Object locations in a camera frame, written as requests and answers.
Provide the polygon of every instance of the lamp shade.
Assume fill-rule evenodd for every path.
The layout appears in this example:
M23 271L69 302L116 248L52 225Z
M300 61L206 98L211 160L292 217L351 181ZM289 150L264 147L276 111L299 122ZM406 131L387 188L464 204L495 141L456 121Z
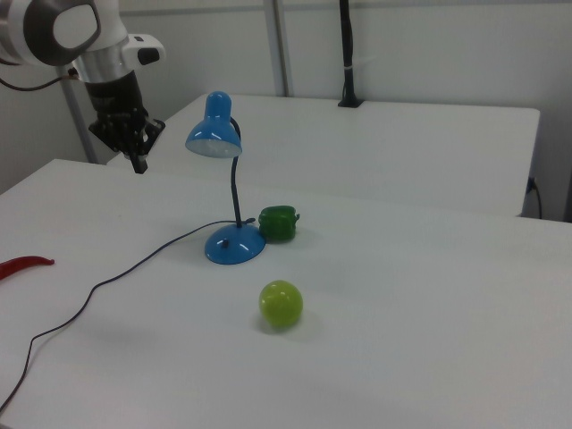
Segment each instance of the lamp shade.
M242 153L240 138L231 124L232 101L228 94L216 91L206 98L205 119L187 137L185 147L212 158L233 158Z

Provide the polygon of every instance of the black pole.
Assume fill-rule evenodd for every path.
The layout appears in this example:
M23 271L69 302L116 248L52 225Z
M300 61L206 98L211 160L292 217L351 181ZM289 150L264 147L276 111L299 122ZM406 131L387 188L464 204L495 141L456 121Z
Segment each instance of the black pole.
M240 136L240 127L234 118L231 118L231 124L236 130L236 133L239 135L239 139L242 140ZM232 160L232 169L231 169L231 192L232 192L232 203L234 204L234 217L236 218L236 226L237 228L242 228L242 221L240 220L240 205L239 205L239 191L236 187L236 167L239 163L239 158L237 156L234 157Z
M351 20L349 19L349 0L340 0L340 19L341 19L341 47L343 49L343 94L339 107L359 107L364 100L356 97L354 89L354 69L352 57L354 55L354 38L351 29Z

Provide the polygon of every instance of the lamp base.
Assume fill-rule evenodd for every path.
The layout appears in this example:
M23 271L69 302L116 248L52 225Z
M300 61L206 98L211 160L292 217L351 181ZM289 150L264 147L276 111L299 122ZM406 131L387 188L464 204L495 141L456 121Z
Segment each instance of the lamp base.
M205 255L221 265L247 262L265 248L266 241L256 226L229 225L211 235L205 244Z

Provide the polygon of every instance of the lamp neck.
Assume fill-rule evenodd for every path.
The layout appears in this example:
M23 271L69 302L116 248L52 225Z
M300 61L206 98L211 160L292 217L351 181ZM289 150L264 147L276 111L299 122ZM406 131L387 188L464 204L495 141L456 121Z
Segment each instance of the lamp neck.
M242 140L240 136L240 127L234 118L231 117L231 124L239 135L239 139ZM232 159L232 169L231 169L231 191L232 191L232 203L234 205L234 217L236 218L237 228L242 228L242 221L240 219L240 204L239 204L239 191L236 187L236 167L239 163L239 158L237 156Z

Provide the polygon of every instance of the power cord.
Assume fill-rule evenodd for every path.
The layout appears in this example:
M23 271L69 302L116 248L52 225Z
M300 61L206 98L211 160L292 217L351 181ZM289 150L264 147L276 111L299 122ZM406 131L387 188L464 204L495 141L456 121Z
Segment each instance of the power cord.
M540 190L538 189L538 185L536 184L536 178L529 177L528 183L526 184L526 195L530 194L532 191L536 193L536 199L538 201L538 218L543 218L543 201L540 198Z
M43 85L39 85L37 87L31 87L31 88L16 87L16 86L12 85L11 83L8 83L2 79L0 79L0 84L4 85L5 87L7 87L9 89L13 89L14 91L20 91L20 92L40 91L41 89L51 87L52 85L54 85L55 83L57 83L61 80L77 80L78 79L77 71L75 69L68 70L68 73L69 74L67 76L60 76L59 78L56 78L54 80L50 80L49 82L47 82Z
M248 223L253 223L255 221L254 218L249 218L246 221L244 221L244 224L248 224ZM45 335L48 335L49 333L55 332L55 331L59 331L62 328L65 328L66 326L69 326L70 324L72 324L80 315L81 313L83 313L83 310L86 309L86 307L89 304L89 301L91 300L91 297L93 296L94 292L99 289L100 287L109 284L111 282L115 282L116 280L121 279L123 276L131 273L133 270L135 270L137 267L139 267L140 265L146 263L146 261L148 261L149 259L151 259L152 257L154 257L157 253L159 253L161 250L168 248L169 246L171 246L173 243L182 240L186 237L188 237L191 234L194 234L197 231L200 231L208 226L212 226L212 225L216 225L218 223L236 223L236 221L217 221L217 222L211 222L211 223L207 223L206 225L203 225L199 228L196 228L196 230L193 230L191 232L187 232L186 234L181 235L180 237L177 237L176 239L173 239L165 244L163 244L163 246L161 246L160 248L158 248L155 252L153 252L152 254L150 254L148 257L145 257L144 259L140 260L139 262L137 262L134 266L132 266L129 270L116 275L115 277L109 279L109 280L105 280L104 282L98 283L97 285L95 285L92 289L91 292L88 295L88 298L86 299L86 301L84 302L83 306L81 306L80 310L71 318L69 319L67 322L60 324L59 326L56 326L53 329L50 329L49 331L45 331L42 333L39 333L38 335L36 335L34 338L31 339L31 341L29 342L29 348L28 348L28 356L26 356L26 364L24 365L24 370L21 374L20 380L18 381L18 383L16 384L16 386L13 388L12 393L10 393L10 396L8 396L8 398L4 401L4 403L2 404L2 407L0 407L0 416L5 412L6 408L8 407L8 404L10 403L10 401L13 399L13 397L16 395L16 393L18 392L18 390L20 389L21 384L24 382L26 375L28 374L28 367L29 367L29 359L31 356L31 352L32 352L32 346L34 345L34 341L37 340L38 338L41 338Z

